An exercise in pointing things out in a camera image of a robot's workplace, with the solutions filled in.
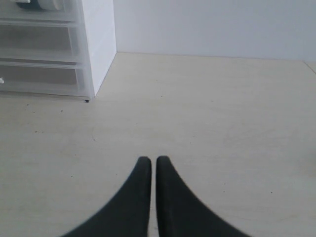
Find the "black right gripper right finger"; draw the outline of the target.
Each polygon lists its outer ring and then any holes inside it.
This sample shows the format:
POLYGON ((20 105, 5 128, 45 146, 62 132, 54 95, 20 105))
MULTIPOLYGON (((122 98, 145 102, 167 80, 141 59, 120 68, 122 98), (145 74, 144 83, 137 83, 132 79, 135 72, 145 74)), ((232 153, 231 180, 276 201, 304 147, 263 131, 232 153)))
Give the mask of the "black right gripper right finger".
POLYGON ((168 156, 156 162, 156 210, 160 237, 247 237, 202 203, 168 156))

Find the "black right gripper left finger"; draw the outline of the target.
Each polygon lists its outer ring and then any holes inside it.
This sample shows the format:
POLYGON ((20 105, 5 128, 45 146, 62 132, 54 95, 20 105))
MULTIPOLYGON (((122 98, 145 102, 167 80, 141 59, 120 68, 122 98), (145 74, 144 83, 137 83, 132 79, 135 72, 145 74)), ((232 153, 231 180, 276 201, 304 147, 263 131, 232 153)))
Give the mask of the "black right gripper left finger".
POLYGON ((147 237, 151 184, 151 160, 148 157, 139 157, 131 174, 111 200, 64 236, 147 237))

